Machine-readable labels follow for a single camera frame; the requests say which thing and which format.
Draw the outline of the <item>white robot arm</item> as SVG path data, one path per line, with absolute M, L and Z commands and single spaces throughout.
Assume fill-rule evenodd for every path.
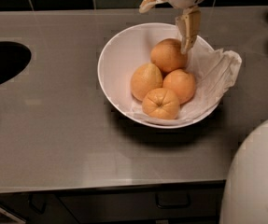
M 181 8 L 176 18 L 181 33 L 181 51 L 190 50 L 199 32 L 204 0 L 143 0 L 141 13 L 158 4 Z M 256 128 L 236 152 L 223 193 L 219 224 L 268 224 L 268 120 Z

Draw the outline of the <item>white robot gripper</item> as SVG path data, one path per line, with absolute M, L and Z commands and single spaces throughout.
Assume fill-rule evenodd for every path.
M 174 8 L 184 9 L 183 13 L 176 17 L 176 27 L 181 35 L 181 53 L 186 54 L 193 48 L 200 31 L 201 11 L 195 6 L 204 0 L 143 0 L 139 12 L 146 13 L 165 1 Z

